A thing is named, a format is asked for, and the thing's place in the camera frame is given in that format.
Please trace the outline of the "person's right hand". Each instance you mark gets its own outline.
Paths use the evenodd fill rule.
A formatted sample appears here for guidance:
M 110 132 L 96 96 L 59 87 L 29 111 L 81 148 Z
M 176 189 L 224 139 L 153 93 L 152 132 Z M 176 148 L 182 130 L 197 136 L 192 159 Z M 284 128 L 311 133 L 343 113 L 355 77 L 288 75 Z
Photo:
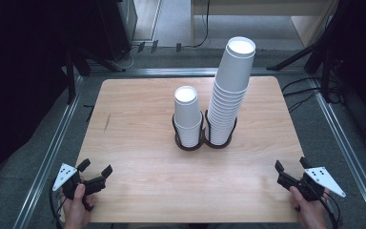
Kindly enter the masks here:
M 307 201 L 297 188 L 290 187 L 291 205 L 303 229 L 327 229 L 326 210 L 319 201 Z

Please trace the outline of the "short stack of white cups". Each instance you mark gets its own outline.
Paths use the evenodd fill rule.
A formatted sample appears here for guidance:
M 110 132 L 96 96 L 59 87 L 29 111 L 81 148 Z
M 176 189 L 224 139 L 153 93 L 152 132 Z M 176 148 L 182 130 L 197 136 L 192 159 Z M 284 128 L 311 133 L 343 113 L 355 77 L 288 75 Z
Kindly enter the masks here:
M 192 148 L 199 143 L 202 113 L 194 87 L 181 86 L 175 91 L 173 124 L 183 147 Z

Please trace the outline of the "black metal stand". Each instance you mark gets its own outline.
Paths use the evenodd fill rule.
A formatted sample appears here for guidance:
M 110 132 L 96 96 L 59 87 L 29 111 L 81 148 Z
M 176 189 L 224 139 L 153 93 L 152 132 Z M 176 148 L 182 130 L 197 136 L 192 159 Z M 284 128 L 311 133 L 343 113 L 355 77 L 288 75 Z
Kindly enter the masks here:
M 71 104 L 76 97 L 74 70 L 83 76 L 91 74 L 91 68 L 81 48 L 68 48 L 66 51 L 66 75 L 68 79 L 68 104 Z

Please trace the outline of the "black double cup holder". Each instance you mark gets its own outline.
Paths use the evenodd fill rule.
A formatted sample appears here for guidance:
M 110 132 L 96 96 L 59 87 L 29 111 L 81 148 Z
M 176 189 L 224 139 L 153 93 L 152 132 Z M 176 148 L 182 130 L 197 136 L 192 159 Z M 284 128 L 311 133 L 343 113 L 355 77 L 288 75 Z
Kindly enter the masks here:
M 210 121 L 208 119 L 208 111 L 205 111 L 205 113 L 201 113 L 201 114 L 202 114 L 202 119 L 200 122 L 201 130 L 198 133 L 197 144 L 194 145 L 193 147 L 186 147 L 182 144 L 180 135 L 179 135 L 178 129 L 177 129 L 177 123 L 174 121 L 174 116 L 172 116 L 172 125 L 173 125 L 173 129 L 174 129 L 174 142 L 175 142 L 176 146 L 183 151 L 195 151 L 195 150 L 199 149 L 203 144 L 206 144 L 208 147 L 213 148 L 213 149 L 226 148 L 232 141 L 237 119 L 234 120 L 234 125 L 231 129 L 229 137 L 227 138 L 227 141 L 221 145 L 215 145 L 215 144 L 211 143 L 212 138 L 210 136 L 209 137 L 205 136 L 205 134 L 210 135 L 211 130 L 212 130 L 212 124 L 210 123 Z

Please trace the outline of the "black tripod stand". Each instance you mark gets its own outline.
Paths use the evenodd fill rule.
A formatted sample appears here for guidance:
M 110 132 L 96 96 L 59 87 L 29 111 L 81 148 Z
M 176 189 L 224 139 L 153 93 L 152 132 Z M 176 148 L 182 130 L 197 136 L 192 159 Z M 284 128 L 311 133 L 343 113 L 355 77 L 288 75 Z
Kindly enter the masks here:
M 297 60 L 310 55 L 307 63 L 304 65 L 305 73 L 315 73 L 320 66 L 323 66 L 321 76 L 321 89 L 320 93 L 327 103 L 330 102 L 329 97 L 329 82 L 330 82 L 330 70 L 331 70 L 331 54 L 333 49 L 332 39 L 335 37 L 336 27 L 344 14 L 349 0 L 337 0 L 335 12 L 332 15 L 325 16 L 324 18 L 324 30 L 323 33 L 317 38 L 317 40 L 303 49 L 300 52 L 290 56 L 284 61 L 267 67 L 268 71 L 280 71 L 287 66 L 293 64 Z

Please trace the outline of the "black cabinet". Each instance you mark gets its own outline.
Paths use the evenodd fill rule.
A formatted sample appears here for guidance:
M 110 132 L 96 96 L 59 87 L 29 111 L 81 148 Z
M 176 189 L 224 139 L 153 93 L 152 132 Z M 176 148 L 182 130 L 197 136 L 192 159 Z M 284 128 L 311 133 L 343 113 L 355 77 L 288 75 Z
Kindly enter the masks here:
M 110 59 L 115 60 L 132 48 L 137 24 L 134 0 L 96 0 L 110 45 Z

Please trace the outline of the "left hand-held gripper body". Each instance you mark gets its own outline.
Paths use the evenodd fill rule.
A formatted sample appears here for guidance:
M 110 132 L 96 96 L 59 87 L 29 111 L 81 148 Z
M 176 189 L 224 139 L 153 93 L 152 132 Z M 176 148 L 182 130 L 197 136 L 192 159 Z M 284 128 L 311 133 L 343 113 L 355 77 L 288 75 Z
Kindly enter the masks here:
M 77 167 L 70 166 L 69 164 L 62 163 L 55 178 L 51 189 L 53 191 L 62 190 L 62 194 L 65 198 L 73 199 L 76 187 L 79 184 L 84 184 L 86 187 L 85 196 L 83 197 L 83 204 L 85 209 L 91 211 L 93 206 L 87 203 L 87 196 L 98 193 L 106 187 L 106 179 L 102 176 L 83 180 L 77 170 Z

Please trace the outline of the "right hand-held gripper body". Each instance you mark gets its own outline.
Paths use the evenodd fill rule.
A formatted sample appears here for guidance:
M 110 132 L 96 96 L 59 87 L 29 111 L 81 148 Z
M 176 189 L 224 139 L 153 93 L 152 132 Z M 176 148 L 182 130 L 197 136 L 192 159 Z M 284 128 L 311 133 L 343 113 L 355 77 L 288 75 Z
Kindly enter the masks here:
M 283 172 L 278 174 L 277 183 L 287 190 L 294 186 L 307 201 L 320 200 L 326 189 L 342 198 L 346 197 L 346 193 L 325 167 L 305 169 L 301 179 Z

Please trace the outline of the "tall stack of white cups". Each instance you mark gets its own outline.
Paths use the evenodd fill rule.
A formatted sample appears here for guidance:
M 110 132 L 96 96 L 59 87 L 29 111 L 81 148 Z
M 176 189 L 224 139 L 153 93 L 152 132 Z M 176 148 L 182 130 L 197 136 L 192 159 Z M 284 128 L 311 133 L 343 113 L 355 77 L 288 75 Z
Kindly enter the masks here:
M 239 108 L 249 88 L 254 55 L 255 43 L 247 37 L 233 37 L 225 47 L 207 111 L 209 125 L 206 137 L 213 145 L 225 144 L 234 129 Z

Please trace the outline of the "aluminium floor rail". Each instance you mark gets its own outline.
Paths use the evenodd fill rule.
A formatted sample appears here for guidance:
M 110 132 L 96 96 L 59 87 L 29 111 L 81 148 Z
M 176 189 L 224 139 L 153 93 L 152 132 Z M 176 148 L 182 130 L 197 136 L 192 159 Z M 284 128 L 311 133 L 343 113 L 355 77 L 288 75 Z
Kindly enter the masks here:
M 352 144 L 347 137 L 346 132 L 341 126 L 339 118 L 336 116 L 336 113 L 333 109 L 333 105 L 327 103 L 322 94 L 317 94 L 316 100 L 319 104 L 321 111 L 324 113 L 324 116 L 335 137 L 337 145 L 339 146 L 340 151 L 348 165 L 348 168 L 356 182 L 358 190 L 366 203 L 366 173 L 357 158 L 356 151 L 352 147 Z
M 72 116 L 80 98 L 80 91 L 82 89 L 83 83 L 83 77 L 81 75 L 77 76 L 75 82 L 76 96 L 71 101 L 71 103 L 66 106 L 65 112 L 62 114 L 59 124 L 54 132 L 53 138 L 51 139 L 49 148 L 34 177 L 34 181 L 27 192 L 25 201 L 20 209 L 20 212 L 18 213 L 17 219 L 13 224 L 12 229 L 27 229 L 34 209 L 49 179 L 52 165 L 57 157 L 65 133 L 70 125 Z
M 208 77 L 214 76 L 217 68 L 158 68 L 158 69 L 127 69 L 121 72 L 112 72 L 107 69 L 98 69 L 91 72 L 91 76 L 110 78 L 141 78 L 141 77 Z M 270 71 L 266 68 L 253 68 L 251 75 L 279 75 L 304 74 L 302 68 L 290 68 L 281 71 Z

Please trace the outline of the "person's left hand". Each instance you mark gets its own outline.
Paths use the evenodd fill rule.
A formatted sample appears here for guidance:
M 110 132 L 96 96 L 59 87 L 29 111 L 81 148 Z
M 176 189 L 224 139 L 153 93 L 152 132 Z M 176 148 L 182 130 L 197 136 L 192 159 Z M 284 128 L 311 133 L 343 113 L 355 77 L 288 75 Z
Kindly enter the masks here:
M 74 192 L 73 199 L 63 198 L 65 214 L 64 229 L 85 229 L 91 220 L 91 212 L 85 209 L 83 197 L 86 187 L 79 184 Z

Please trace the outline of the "light wooden furniture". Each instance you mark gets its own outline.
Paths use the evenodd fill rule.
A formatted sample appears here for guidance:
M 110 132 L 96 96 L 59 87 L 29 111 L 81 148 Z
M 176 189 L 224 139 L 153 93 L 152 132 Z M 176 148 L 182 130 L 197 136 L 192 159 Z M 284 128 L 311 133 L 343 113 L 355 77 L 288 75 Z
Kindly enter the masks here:
M 304 47 L 321 35 L 325 20 L 339 0 L 191 0 L 191 20 L 196 15 L 290 16 Z

